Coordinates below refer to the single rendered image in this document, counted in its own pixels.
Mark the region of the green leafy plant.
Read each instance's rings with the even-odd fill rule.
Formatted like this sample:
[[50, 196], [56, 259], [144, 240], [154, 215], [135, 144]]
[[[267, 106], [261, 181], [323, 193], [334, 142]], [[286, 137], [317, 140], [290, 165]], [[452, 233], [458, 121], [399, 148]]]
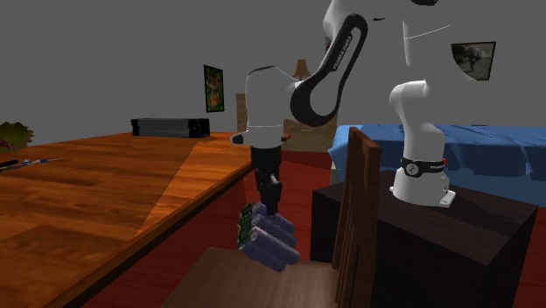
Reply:
[[12, 153], [26, 148], [32, 142], [34, 131], [21, 122], [0, 124], [0, 153]]

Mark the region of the colourful wall picture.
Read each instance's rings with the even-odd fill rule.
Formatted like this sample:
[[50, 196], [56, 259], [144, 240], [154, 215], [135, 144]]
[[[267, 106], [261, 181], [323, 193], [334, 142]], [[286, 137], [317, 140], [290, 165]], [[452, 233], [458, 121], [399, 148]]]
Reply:
[[206, 112], [215, 113], [225, 110], [223, 71], [204, 65]]

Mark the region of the beige table lamp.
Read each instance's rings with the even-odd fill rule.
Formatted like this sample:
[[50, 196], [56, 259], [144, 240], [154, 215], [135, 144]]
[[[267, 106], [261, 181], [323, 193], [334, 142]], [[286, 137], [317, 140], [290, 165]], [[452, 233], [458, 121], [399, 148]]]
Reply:
[[298, 81], [303, 81], [311, 75], [312, 73], [309, 71], [306, 61], [304, 59], [298, 59], [291, 77]]

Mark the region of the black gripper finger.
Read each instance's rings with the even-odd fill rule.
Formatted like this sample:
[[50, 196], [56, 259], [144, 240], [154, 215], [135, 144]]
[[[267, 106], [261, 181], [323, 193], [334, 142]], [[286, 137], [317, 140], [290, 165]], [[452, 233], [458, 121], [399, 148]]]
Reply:
[[259, 185], [261, 203], [266, 206], [267, 215], [275, 215], [277, 213], [282, 188], [283, 184], [275, 178], [271, 178], [269, 181]]

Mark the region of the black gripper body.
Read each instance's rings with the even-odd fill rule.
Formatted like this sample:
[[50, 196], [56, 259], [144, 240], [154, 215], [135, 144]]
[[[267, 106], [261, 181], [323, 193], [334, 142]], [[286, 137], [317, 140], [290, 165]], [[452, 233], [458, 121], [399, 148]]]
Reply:
[[251, 147], [251, 162], [255, 171], [257, 183], [263, 182], [275, 176], [276, 181], [280, 180], [279, 169], [281, 164], [281, 146], [268, 149]]

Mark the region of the grey wall picture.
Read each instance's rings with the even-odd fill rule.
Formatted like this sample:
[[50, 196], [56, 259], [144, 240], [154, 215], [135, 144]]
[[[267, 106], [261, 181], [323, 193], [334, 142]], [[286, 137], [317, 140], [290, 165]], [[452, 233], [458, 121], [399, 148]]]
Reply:
[[452, 56], [459, 68], [476, 81], [490, 79], [496, 42], [470, 42], [451, 45]]

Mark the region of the brown wooden chair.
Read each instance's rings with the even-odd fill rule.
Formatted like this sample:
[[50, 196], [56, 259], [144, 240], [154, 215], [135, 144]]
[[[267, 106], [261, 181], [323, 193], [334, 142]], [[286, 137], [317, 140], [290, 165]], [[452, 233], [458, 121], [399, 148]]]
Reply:
[[350, 129], [332, 262], [299, 260], [287, 248], [273, 270], [241, 250], [209, 247], [160, 308], [371, 308], [381, 154]]

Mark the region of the brown wooden table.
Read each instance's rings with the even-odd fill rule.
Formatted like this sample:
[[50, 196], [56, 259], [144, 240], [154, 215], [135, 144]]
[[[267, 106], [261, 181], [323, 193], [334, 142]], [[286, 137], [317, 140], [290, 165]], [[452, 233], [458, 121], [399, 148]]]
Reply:
[[0, 172], [0, 308], [62, 308], [250, 170], [227, 133], [42, 144]]

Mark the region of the long black and grey box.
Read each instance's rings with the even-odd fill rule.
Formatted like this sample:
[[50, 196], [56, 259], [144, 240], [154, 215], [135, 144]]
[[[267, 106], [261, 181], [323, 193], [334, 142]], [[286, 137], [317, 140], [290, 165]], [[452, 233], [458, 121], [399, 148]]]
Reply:
[[208, 118], [131, 119], [132, 134], [140, 137], [202, 138], [210, 136]]

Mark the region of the dark robot stand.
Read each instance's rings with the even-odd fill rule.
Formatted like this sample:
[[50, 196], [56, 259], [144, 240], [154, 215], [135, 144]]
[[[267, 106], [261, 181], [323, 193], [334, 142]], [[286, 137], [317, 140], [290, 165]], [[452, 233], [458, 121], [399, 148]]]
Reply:
[[459, 186], [448, 208], [415, 206], [380, 176], [371, 308], [513, 308], [537, 206]]

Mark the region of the blue battery pack with circuit board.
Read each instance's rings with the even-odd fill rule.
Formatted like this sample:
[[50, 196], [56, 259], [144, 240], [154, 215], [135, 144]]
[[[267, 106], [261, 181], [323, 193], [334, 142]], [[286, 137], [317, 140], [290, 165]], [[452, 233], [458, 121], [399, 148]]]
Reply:
[[237, 248], [248, 258], [277, 272], [298, 262], [293, 224], [279, 213], [268, 215], [262, 203], [248, 203], [237, 227]]

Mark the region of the bed with blue cover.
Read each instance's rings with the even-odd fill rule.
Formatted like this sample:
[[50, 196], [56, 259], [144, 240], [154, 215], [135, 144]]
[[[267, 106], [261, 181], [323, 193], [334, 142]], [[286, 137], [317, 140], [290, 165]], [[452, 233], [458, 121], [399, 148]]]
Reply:
[[[382, 148], [381, 170], [396, 171], [403, 156], [401, 124], [341, 125], [328, 149], [345, 179], [348, 132], [361, 130]], [[546, 207], [546, 127], [437, 125], [445, 136], [450, 184]]]

